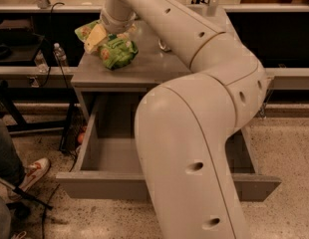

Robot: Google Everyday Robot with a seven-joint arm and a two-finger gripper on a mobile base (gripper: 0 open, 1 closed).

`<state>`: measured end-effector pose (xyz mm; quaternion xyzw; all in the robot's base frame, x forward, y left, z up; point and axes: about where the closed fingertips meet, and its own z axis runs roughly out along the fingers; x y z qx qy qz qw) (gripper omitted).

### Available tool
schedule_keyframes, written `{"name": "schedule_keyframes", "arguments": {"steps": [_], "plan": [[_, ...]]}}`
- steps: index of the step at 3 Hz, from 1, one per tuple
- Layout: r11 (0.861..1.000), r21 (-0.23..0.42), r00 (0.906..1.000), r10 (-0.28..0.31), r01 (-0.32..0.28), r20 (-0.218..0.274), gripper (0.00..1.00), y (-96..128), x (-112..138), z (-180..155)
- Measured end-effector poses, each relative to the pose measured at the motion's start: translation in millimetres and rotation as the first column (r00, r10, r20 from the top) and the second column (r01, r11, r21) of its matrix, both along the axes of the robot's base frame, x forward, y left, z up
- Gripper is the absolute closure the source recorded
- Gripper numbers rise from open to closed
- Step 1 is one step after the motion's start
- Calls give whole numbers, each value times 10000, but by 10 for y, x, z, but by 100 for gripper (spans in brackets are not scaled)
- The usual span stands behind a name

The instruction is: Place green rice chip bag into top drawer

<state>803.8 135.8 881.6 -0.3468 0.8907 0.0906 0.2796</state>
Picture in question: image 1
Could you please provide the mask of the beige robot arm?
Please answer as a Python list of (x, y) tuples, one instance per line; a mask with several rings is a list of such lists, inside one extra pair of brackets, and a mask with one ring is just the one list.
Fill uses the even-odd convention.
[(137, 152), (164, 239), (250, 239), (225, 143), (260, 110), (269, 79), (231, 33), (175, 0), (105, 0), (106, 30), (141, 17), (188, 67), (141, 100)]

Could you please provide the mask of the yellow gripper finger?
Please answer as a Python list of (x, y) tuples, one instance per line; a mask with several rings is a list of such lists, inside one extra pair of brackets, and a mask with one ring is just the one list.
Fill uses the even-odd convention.
[(84, 49), (91, 54), (97, 50), (102, 41), (107, 37), (107, 31), (102, 24), (97, 24), (89, 34), (84, 44)]

